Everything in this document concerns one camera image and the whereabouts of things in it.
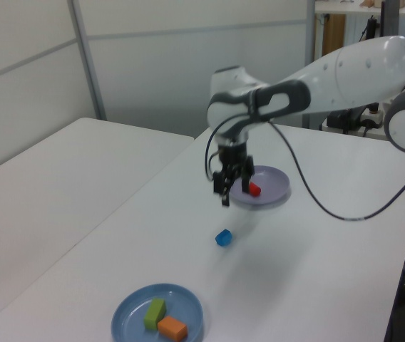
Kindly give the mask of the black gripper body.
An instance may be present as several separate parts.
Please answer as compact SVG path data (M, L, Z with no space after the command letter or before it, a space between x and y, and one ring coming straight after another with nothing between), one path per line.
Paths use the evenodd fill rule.
M241 172L247 160L247 143L218 145L223 172Z

